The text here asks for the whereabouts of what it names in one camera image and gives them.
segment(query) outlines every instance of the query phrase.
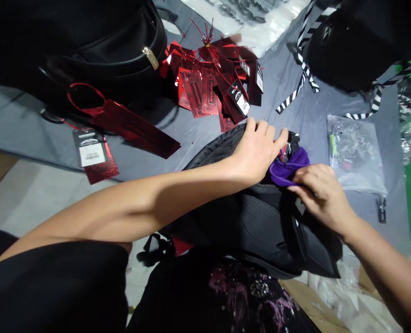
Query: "price tag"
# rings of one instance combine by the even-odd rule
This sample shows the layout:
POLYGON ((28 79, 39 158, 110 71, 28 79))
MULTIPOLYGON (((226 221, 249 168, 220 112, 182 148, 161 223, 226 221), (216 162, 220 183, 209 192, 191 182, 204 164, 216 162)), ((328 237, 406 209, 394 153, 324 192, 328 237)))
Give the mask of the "price tag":
POLYGON ((73 137, 79 152, 78 157, 81 167, 103 163, 107 160, 102 134, 91 129, 86 133, 77 131, 73 133, 73 137))
POLYGON ((248 76, 250 76, 250 67, 247 65, 247 63, 241 58, 241 56, 239 56, 239 64, 241 65, 241 68, 243 69, 244 72, 246 72, 246 74, 248 76))
POLYGON ((243 115, 247 115, 249 112, 250 104, 247 102, 246 98, 244 97, 243 87, 240 85, 238 79, 230 86, 228 93, 232 97, 232 100, 238 106, 238 109, 243 115))
POLYGON ((264 90, 262 88, 262 71, 261 71, 261 65, 259 62, 256 62, 256 84, 259 86, 261 91, 264 93, 264 90))

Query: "floor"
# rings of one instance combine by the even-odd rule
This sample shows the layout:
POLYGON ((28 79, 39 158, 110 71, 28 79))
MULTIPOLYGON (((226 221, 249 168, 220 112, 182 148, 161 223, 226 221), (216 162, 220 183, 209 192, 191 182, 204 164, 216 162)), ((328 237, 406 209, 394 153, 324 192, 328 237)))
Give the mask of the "floor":
MULTIPOLYGON (((0 182, 0 229, 21 237, 62 209, 116 183, 90 185, 84 173, 19 160, 0 182)), ((152 271, 136 260, 145 242, 134 242, 129 259, 125 293, 130 307, 139 303, 152 271)))

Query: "black shirt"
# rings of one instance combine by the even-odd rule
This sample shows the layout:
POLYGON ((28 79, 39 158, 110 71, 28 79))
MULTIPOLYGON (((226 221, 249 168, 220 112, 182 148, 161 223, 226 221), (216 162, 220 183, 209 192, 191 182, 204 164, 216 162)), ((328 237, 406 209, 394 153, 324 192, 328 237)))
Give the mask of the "black shirt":
POLYGON ((262 270, 191 250, 153 270, 126 328, 127 252, 54 244, 0 262, 1 332, 319 332, 262 270))

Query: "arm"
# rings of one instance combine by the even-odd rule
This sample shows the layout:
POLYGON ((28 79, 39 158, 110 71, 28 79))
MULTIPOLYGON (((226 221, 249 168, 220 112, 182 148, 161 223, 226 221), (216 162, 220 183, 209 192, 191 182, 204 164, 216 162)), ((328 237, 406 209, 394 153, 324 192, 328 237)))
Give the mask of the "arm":
POLYGON ((336 231, 363 264, 395 320, 411 328, 411 262, 366 221, 355 215, 332 168, 311 165, 297 171, 292 186, 309 211, 336 231))
POLYGON ((64 209, 18 240, 0 261, 27 250, 75 240, 129 243, 148 236, 185 213, 259 182, 287 142, 283 129, 247 120, 233 155, 196 169, 132 180, 64 209))

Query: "hand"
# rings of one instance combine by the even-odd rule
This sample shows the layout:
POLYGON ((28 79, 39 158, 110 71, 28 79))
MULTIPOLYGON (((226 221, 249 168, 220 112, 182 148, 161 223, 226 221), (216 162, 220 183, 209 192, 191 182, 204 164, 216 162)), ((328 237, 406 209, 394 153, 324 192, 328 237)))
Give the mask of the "hand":
POLYGON ((301 198, 317 219, 344 237, 357 218, 335 178, 334 170, 324 164, 309 165, 299 169, 293 181, 306 185, 310 190, 301 186, 290 186, 288 189, 301 198))
POLYGON ((261 120, 256 124, 254 118, 248 118, 246 130, 233 155, 233 166, 239 178, 244 179, 247 187, 260 182, 266 175, 269 166, 278 156, 281 148, 287 143, 289 132, 281 130, 275 140, 275 127, 261 120))

